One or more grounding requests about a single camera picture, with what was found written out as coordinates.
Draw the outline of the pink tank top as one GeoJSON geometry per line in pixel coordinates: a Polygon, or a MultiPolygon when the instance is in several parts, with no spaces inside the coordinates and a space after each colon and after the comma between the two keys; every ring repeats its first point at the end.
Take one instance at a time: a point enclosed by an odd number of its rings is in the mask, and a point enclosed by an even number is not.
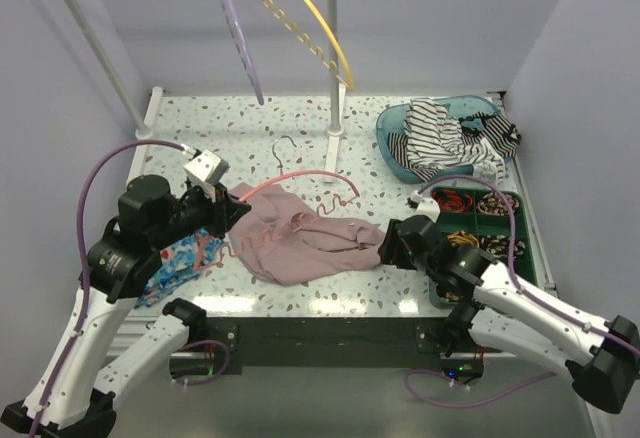
{"type": "MultiPolygon", "coordinates": [[[[240,228],[239,222],[228,233],[228,239],[240,228]]],[[[293,286],[377,267],[378,249],[384,238],[379,226],[365,220],[322,217],[287,240],[272,242],[238,258],[253,276],[280,286],[293,286]]]]}

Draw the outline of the pink plastic hanger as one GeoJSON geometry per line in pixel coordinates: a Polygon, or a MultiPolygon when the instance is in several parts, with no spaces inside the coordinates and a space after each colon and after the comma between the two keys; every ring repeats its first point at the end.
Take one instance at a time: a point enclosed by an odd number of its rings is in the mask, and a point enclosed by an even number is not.
{"type": "Polygon", "coordinates": [[[277,162],[279,175],[250,189],[241,197],[242,201],[252,206],[251,213],[241,219],[240,228],[232,232],[228,241],[220,245],[215,253],[206,253],[213,236],[204,232],[197,235],[193,269],[204,271],[221,264],[225,257],[246,256],[272,242],[287,240],[292,234],[301,231],[305,225],[326,217],[359,198],[360,193],[354,183],[336,172],[339,142],[340,138],[337,136],[328,139],[324,169],[289,173],[284,171],[284,162],[278,156],[277,145],[273,144],[271,154],[277,162]],[[311,207],[304,203],[301,197],[281,186],[281,183],[288,179],[312,175],[346,183],[351,190],[350,196],[343,198],[335,193],[328,203],[318,202],[315,207],[311,207]]]}

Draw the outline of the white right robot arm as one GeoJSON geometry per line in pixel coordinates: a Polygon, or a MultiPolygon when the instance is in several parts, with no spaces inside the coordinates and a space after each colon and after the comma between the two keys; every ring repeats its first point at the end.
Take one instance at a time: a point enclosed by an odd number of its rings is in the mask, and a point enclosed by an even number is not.
{"type": "Polygon", "coordinates": [[[474,344],[504,351],[568,380],[601,411],[623,410],[639,379],[639,328],[628,318],[588,313],[521,280],[478,247],[454,247],[425,215],[391,220],[379,256],[459,296],[431,332],[445,353],[474,344]]]}

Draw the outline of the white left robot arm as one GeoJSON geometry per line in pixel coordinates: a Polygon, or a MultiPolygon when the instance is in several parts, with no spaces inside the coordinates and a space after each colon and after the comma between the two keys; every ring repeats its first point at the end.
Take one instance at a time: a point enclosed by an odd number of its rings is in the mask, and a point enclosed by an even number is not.
{"type": "Polygon", "coordinates": [[[207,338],[206,313],[177,298],[151,329],[111,364],[104,362],[124,319],[162,266],[164,249],[204,229],[222,238],[250,205],[216,184],[181,197],[159,175],[134,179],[99,242],[82,246],[70,321],[36,387],[5,407],[1,422],[29,437],[106,437],[127,392],[173,352],[207,338]]]}

